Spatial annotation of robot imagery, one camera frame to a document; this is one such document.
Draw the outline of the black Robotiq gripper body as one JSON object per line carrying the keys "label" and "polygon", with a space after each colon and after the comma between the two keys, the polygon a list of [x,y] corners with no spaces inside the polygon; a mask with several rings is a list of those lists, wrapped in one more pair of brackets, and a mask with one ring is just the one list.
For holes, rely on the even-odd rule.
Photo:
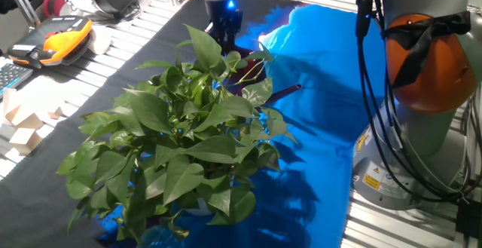
{"label": "black Robotiq gripper body", "polygon": [[212,24],[210,30],[240,30],[243,12],[234,0],[205,1],[205,6]]}

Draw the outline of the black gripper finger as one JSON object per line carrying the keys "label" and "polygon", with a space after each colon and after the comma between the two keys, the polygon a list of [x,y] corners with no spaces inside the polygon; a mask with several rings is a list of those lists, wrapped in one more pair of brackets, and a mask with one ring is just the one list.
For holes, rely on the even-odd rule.
{"label": "black gripper finger", "polygon": [[219,44],[223,45],[225,40],[224,28],[213,27],[209,30],[209,35]]}
{"label": "black gripper finger", "polygon": [[227,31],[227,40],[225,42],[226,48],[235,48],[235,40],[236,40],[236,35],[240,31],[239,26],[230,26]]}

